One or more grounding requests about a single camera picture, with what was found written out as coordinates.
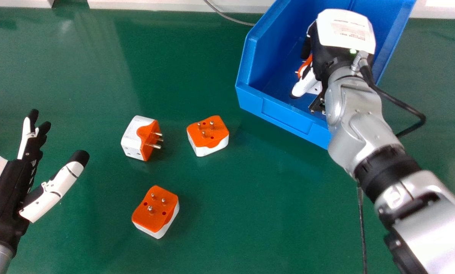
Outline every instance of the blue storage bin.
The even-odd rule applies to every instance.
[[[373,25],[377,48],[373,74],[379,81],[400,39],[415,0],[277,0],[246,36],[236,80],[242,109],[327,149],[325,116],[311,115],[315,95],[290,98],[302,64],[307,27],[327,8],[363,14]]]

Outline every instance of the robotic arm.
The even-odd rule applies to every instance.
[[[302,57],[310,52],[292,96],[320,81],[323,91],[310,109],[326,114],[329,155],[374,203],[400,272],[455,273],[455,196],[406,154],[383,119],[380,96],[387,94],[372,79],[371,23],[351,11],[324,10],[307,31]]]
[[[30,222],[35,222],[52,208],[82,173],[89,154],[78,150],[48,182],[30,193],[38,162],[43,157],[50,122],[35,128],[38,111],[24,119],[17,159],[0,157],[0,273],[5,273],[16,255],[18,243]]]

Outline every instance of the metal prong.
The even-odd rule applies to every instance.
[[[148,144],[148,145],[153,147],[153,148],[156,148],[156,149],[161,149],[162,148],[161,145],[157,145],[157,144]]]

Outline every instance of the green tabletop surface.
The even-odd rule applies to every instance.
[[[30,225],[9,273],[361,273],[354,180],[324,149],[238,106],[248,30],[214,13],[0,8],[0,156],[16,157],[32,108],[52,123],[35,185],[73,151],[91,155]],[[401,141],[455,193],[455,21],[410,19],[380,87],[427,115]],[[386,102],[384,114],[395,131],[415,122]],[[148,162],[120,146],[135,115],[164,134]],[[229,145],[198,158],[186,127],[211,115]],[[131,222],[153,185],[180,201],[160,240]],[[369,272],[398,273],[368,199],[364,213]]]

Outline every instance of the white label sticker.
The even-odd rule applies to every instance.
[[[317,17],[317,31],[321,45],[375,54],[375,34],[364,15],[341,9],[323,10]]]

